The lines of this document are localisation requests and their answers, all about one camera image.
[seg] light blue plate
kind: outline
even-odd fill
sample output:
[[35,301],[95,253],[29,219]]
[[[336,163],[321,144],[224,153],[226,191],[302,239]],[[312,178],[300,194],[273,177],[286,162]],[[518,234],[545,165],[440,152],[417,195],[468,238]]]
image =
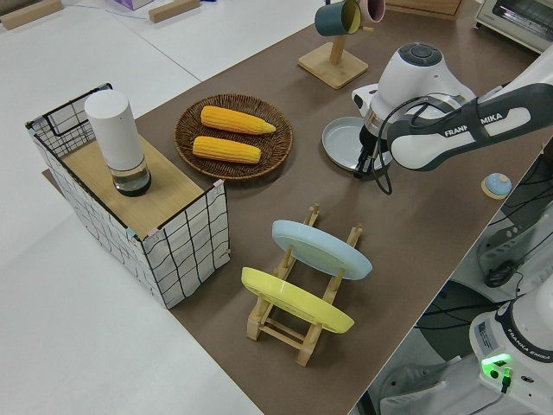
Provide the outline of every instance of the light blue plate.
[[372,271],[371,261],[361,252],[316,227],[276,220],[273,240],[284,251],[293,246],[294,258],[326,274],[336,276],[344,270],[344,279],[362,279]]

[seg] wicker plate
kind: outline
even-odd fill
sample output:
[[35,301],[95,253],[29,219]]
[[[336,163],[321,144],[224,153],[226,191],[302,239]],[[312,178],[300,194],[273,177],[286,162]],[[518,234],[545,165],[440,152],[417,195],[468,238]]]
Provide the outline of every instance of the wicker plate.
[[[205,127],[200,121],[201,109],[205,105],[216,105],[255,115],[273,124],[276,131],[256,136]],[[192,154],[192,145],[198,136],[225,138],[255,145],[261,149],[261,160],[257,164],[242,164],[197,157]],[[248,180],[270,173],[286,160],[292,148],[292,127],[280,111],[259,98],[221,94],[195,103],[181,115],[175,127],[175,145],[184,161],[201,173],[231,181]]]

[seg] yellow corn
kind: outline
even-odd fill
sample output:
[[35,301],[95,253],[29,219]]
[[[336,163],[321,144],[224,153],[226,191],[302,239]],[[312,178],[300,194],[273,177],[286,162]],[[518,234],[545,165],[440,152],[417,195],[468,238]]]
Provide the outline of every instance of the yellow corn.
[[192,153],[198,157],[233,163],[255,164],[259,163],[261,158],[261,150],[258,147],[208,136],[196,137]]
[[259,117],[213,105],[202,108],[201,123],[205,127],[245,134],[266,134],[276,129]]

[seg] wire basket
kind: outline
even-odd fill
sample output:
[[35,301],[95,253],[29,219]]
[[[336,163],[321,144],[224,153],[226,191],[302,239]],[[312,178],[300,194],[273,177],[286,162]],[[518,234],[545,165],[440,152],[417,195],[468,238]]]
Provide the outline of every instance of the wire basket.
[[61,193],[90,234],[163,306],[171,308],[230,260],[226,188],[214,183],[140,238],[64,163],[64,156],[95,140],[86,98],[104,84],[26,123]]

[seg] brown table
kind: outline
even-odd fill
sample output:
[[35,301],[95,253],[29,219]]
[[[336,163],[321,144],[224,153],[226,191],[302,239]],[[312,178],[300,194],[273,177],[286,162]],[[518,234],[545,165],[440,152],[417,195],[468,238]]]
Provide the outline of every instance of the brown table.
[[[522,72],[536,55],[487,30],[473,29],[477,4],[466,1],[455,22],[387,13],[373,34],[358,33],[346,50],[369,64],[367,73],[333,90],[297,66],[297,59],[328,39],[308,27],[235,67],[186,91],[137,120],[138,130],[203,188],[205,177],[178,156],[173,129],[193,103],[218,93],[244,93],[279,108],[295,132],[292,152],[273,182],[228,187],[232,260],[171,312],[200,345],[268,414],[346,414],[447,282],[501,206],[480,189],[502,172],[517,183],[551,129],[463,154],[430,172],[395,163],[394,192],[340,169],[321,146],[321,132],[336,118],[359,116],[354,88],[378,82],[393,52],[428,42],[445,55],[452,72],[482,94]],[[344,239],[365,227],[358,243],[374,266],[368,278],[345,281],[335,305],[355,320],[344,335],[323,333],[307,367],[296,350],[261,334],[245,336],[256,298],[240,283],[245,265],[271,272],[282,256],[270,236],[273,220],[303,220],[321,204],[318,227]],[[321,294],[327,279],[299,264],[290,281]]]

